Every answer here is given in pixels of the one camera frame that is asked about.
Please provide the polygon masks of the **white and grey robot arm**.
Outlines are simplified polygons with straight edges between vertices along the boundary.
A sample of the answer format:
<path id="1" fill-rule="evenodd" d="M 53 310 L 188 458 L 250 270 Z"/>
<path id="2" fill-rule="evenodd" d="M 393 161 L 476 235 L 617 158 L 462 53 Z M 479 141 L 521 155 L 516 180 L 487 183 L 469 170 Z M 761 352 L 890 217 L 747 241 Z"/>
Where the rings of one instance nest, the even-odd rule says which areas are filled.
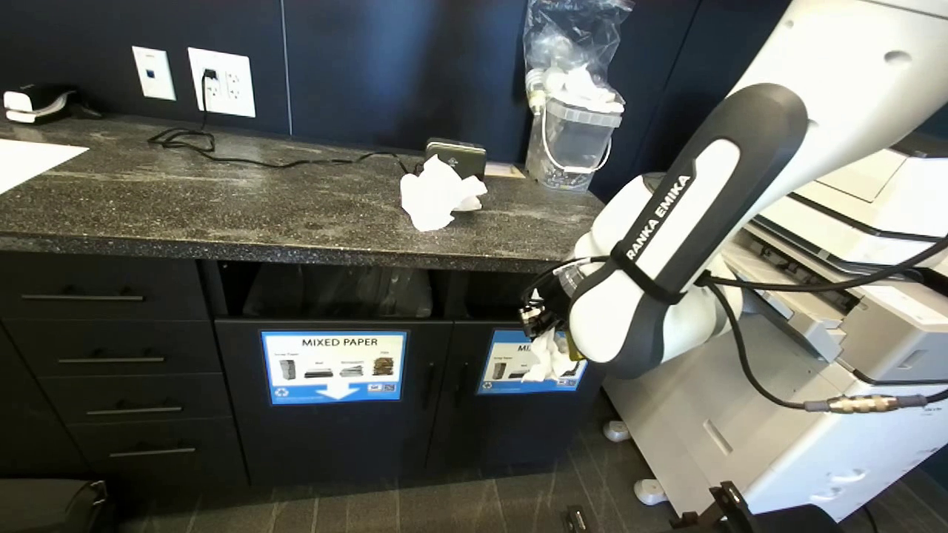
<path id="1" fill-rule="evenodd" d="M 662 180 L 629 180 L 525 295 L 546 377 L 641 377 L 725 329 L 719 249 L 802 183 L 896 144 L 948 103 L 948 0 L 792 0 Z"/>

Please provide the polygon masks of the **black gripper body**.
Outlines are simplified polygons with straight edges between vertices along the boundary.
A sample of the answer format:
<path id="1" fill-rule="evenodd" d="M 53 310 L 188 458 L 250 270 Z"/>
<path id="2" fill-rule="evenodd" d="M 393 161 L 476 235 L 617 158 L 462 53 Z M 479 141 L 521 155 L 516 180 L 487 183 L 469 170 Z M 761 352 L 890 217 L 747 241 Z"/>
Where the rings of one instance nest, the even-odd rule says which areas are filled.
<path id="1" fill-rule="evenodd" d="M 585 272 L 579 264 L 559 264 L 536 276 L 518 309 L 525 331 L 540 337 L 564 325 L 580 282 Z"/>

